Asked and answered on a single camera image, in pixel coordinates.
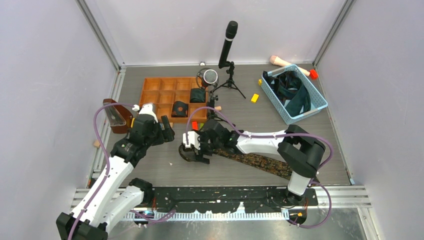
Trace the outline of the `black key pattern tie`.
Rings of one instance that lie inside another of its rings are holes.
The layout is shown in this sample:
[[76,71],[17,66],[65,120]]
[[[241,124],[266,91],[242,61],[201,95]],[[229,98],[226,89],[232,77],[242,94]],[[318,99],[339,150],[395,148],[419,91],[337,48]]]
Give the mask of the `black key pattern tie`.
[[[210,164],[210,160],[208,158],[205,158],[203,157],[203,155],[200,154],[197,155],[194,149],[185,148],[184,144],[181,144],[178,147],[178,153],[187,162],[197,162],[207,165]],[[214,149],[212,155],[224,157],[254,167],[256,169],[279,176],[286,180],[290,180],[292,174],[294,173],[292,168],[287,163],[256,153],[239,154],[229,153],[223,149]]]

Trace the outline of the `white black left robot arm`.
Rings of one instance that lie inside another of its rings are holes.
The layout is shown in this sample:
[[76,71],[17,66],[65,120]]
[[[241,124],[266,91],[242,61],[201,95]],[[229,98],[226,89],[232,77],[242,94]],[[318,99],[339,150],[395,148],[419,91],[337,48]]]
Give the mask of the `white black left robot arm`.
[[63,240],[106,240],[124,216],[140,205],[148,207],[154,199],[153,185],[140,178],[130,181],[124,191],[113,196],[151,146],[172,142],[175,133],[166,115],[157,121],[155,114],[139,114],[129,133],[115,143],[109,165],[102,171],[83,200],[71,211],[62,212],[56,226]]

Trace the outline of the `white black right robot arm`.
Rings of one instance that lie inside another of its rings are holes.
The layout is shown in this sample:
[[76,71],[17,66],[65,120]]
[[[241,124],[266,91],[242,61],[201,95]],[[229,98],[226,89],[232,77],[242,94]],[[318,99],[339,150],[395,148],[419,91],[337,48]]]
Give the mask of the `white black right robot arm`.
[[292,170],[283,199],[289,205],[300,205],[306,189],[316,177],[326,147],[315,136],[291,124],[277,132],[230,131],[216,120],[208,120],[201,129],[182,135],[184,150],[194,152],[194,161],[208,164],[205,156],[222,154],[229,157],[249,154],[279,155]]

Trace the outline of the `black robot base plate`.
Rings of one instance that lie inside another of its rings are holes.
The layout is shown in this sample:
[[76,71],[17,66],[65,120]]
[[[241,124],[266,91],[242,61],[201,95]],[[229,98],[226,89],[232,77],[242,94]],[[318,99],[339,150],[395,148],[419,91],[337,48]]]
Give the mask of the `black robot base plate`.
[[238,209],[249,214],[275,213],[281,208],[303,209],[318,205],[313,188],[296,198],[289,197],[284,186],[156,187],[154,196],[154,206],[164,213],[176,210],[177,213],[224,214]]

